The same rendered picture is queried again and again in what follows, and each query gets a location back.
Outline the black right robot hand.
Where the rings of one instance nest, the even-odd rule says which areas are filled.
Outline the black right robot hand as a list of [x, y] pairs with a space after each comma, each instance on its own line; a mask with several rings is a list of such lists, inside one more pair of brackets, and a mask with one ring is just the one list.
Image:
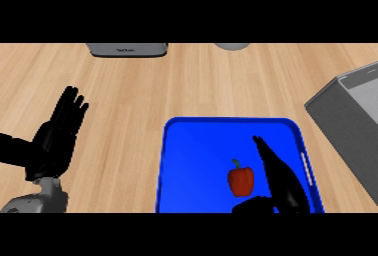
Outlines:
[[296, 175], [268, 147], [264, 139], [253, 136], [262, 161], [270, 197], [255, 196], [231, 208], [233, 214], [308, 214], [307, 195]]

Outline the blue plastic tray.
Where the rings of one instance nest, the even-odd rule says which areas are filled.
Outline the blue plastic tray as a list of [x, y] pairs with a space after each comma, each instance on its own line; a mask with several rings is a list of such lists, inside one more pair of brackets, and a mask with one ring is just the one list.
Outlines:
[[245, 199], [236, 197], [227, 174], [236, 167], [253, 171], [250, 195], [270, 195], [264, 166], [252, 138], [262, 138], [301, 183], [309, 211], [323, 205], [299, 128], [286, 118], [175, 117], [163, 127], [157, 213], [227, 213]]

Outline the red bell pepper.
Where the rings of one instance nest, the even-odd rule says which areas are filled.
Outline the red bell pepper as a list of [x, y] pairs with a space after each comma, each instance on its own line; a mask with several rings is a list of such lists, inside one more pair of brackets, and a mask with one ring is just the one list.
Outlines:
[[247, 197], [253, 190], [253, 170], [242, 167], [236, 159], [231, 159], [234, 168], [227, 173], [227, 184], [234, 197]]

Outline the grey box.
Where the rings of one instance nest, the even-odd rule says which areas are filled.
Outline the grey box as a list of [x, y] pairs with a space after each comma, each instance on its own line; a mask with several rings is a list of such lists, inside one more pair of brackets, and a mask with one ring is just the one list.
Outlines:
[[378, 61], [336, 75], [304, 108], [378, 206]]

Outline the grey round object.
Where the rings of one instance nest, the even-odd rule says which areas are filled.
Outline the grey round object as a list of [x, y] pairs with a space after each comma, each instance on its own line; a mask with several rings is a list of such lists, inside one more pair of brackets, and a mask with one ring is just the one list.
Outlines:
[[218, 48], [227, 51], [239, 51], [249, 46], [249, 43], [213, 43]]

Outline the grey appliance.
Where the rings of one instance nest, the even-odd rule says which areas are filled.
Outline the grey appliance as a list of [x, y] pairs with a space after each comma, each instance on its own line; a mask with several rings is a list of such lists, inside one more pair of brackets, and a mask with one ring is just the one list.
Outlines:
[[87, 43], [94, 57], [149, 58], [160, 57], [168, 52], [166, 43]]

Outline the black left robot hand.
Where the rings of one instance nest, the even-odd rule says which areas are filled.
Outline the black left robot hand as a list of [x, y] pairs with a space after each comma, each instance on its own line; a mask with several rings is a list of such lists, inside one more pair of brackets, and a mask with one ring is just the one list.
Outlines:
[[32, 141], [0, 133], [0, 163], [23, 167], [26, 181], [58, 177], [64, 173], [87, 109], [84, 96], [67, 86]]

